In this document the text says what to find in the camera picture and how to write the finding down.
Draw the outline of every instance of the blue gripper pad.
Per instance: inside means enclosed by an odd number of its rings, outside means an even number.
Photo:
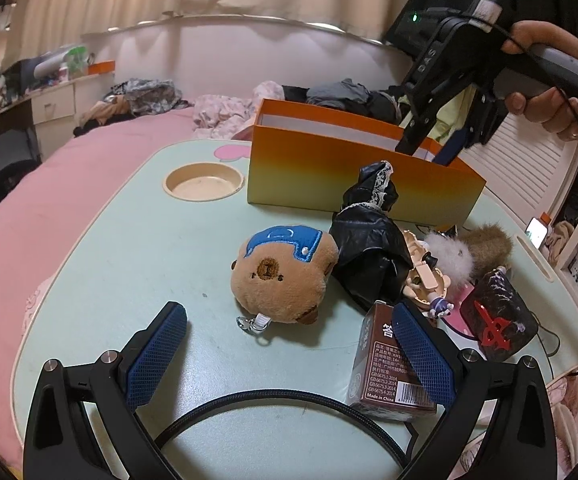
[[[122,351],[123,358],[132,358],[131,353],[134,354],[133,362],[126,370],[124,388],[126,403],[132,412],[151,400],[186,333],[185,308],[169,301],[147,330],[137,332],[131,338],[125,347],[127,352]]]
[[[429,398],[448,409],[456,398],[454,372],[405,304],[394,306],[391,328]]]

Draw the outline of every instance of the light green tabletop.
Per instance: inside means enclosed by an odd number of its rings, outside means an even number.
[[[216,202],[191,203],[162,188],[170,171],[190,162],[216,161],[214,152],[224,144],[192,140],[156,153],[74,249],[35,317],[14,372],[14,411],[22,435],[47,359],[69,366],[93,362],[107,349],[119,350],[170,300],[185,306],[189,330],[153,400],[138,409],[152,436],[198,404],[239,390],[293,388],[344,400],[363,314],[335,280],[329,282],[315,324],[274,323],[258,339],[237,327],[235,318],[242,311],[229,288],[231,262],[251,234],[288,223],[328,230],[331,213],[249,205],[246,189]],[[246,150],[246,143],[227,144]],[[228,162],[245,176],[248,163],[245,157]],[[493,221],[522,236],[499,206],[481,196],[466,226]],[[511,281],[525,303],[562,339],[551,358],[559,375],[578,364],[578,310],[562,284],[555,277],[550,282],[517,241],[512,268]],[[460,348],[476,346],[449,333]],[[534,355],[545,380],[551,380],[537,338],[512,359],[524,354]],[[92,407],[89,413],[112,470],[126,477],[99,415]],[[421,440],[435,420],[414,423]],[[406,449],[409,432],[403,424],[380,424]],[[186,480],[373,480],[394,478],[400,470],[361,430],[304,405],[266,404],[215,415],[165,447],[165,455]]]

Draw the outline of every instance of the black pouch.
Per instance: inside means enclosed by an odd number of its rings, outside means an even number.
[[[398,303],[413,269],[402,232],[385,214],[398,200],[392,173],[385,160],[361,168],[329,229],[339,250],[332,274],[365,311],[376,300]]]
[[[538,322],[501,270],[484,275],[460,307],[490,361],[505,361],[538,333]]]

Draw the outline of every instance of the plush toy face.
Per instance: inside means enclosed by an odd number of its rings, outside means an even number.
[[[275,226],[247,240],[231,265],[231,290],[251,314],[310,324],[338,261],[333,237],[307,226]]]

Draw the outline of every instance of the smartphone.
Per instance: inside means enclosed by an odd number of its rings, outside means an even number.
[[[525,229],[525,234],[529,238],[531,244],[536,248],[540,249],[543,244],[544,239],[547,237],[547,226],[543,224],[538,218],[532,218]]]

